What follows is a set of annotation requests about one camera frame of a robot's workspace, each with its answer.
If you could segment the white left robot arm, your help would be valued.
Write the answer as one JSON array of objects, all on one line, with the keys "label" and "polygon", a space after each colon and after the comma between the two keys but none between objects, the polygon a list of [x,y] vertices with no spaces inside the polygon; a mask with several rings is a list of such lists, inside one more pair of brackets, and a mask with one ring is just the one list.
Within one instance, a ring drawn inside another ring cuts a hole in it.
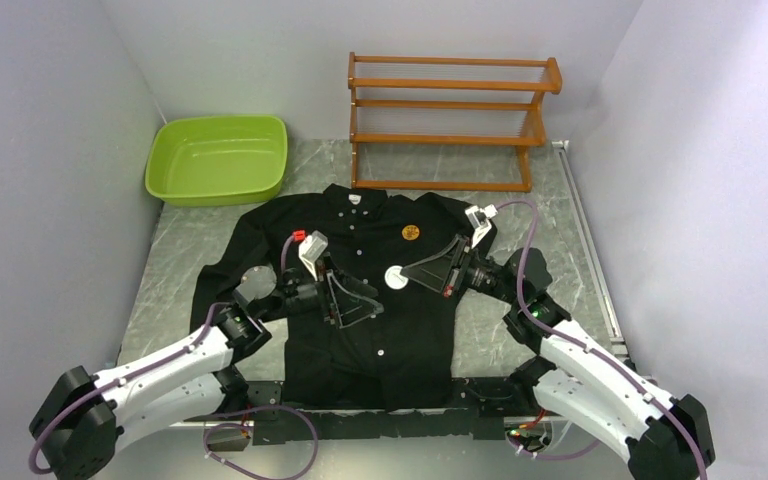
[{"label": "white left robot arm", "polygon": [[89,479],[117,452],[178,421],[232,420],[249,399],[237,365],[271,340],[266,323],[308,315],[348,328],[384,310],[374,287],[329,263],[283,274],[255,266],[231,295],[212,304],[193,333],[152,354],[97,373],[64,372],[30,422],[29,469]]}]

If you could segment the black button shirt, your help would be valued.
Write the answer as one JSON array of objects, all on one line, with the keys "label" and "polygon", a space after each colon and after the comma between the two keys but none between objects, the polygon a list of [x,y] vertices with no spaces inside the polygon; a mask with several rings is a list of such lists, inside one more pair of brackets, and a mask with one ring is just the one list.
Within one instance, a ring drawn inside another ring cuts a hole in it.
[{"label": "black button shirt", "polygon": [[[287,321],[284,395],[310,406],[347,401],[388,411],[440,406],[449,396],[456,312],[463,291],[443,297],[423,286],[390,289],[384,274],[438,253],[456,235],[470,236],[467,203],[436,193],[415,199],[383,190],[330,185],[320,193],[281,196],[242,215],[221,258],[199,273],[191,321],[229,299],[248,269],[296,268],[282,250],[298,230],[328,239],[336,265],[378,292],[384,312],[347,329],[327,327],[308,315]],[[402,238],[417,225],[415,241]]]}]

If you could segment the white round brooch back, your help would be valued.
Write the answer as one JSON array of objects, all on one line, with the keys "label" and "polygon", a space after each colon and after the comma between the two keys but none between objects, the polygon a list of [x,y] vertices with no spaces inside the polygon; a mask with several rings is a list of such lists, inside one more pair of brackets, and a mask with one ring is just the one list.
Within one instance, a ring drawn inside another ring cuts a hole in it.
[{"label": "white round brooch back", "polygon": [[385,271],[384,280],[390,289],[401,290],[408,285],[409,279],[402,274],[402,269],[402,266],[392,265]]}]

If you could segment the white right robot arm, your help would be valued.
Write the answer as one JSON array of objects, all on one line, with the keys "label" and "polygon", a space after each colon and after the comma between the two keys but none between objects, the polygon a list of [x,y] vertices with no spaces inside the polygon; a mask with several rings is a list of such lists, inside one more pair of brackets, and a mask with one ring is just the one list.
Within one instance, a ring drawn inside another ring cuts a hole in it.
[{"label": "white right robot arm", "polygon": [[558,414],[614,452],[635,479],[703,479],[716,458],[708,414],[645,379],[593,340],[549,294],[536,248],[505,264],[456,236],[442,251],[385,273],[393,289],[423,286],[443,297],[470,289],[509,306],[508,333],[534,355],[509,377],[515,410]]}]

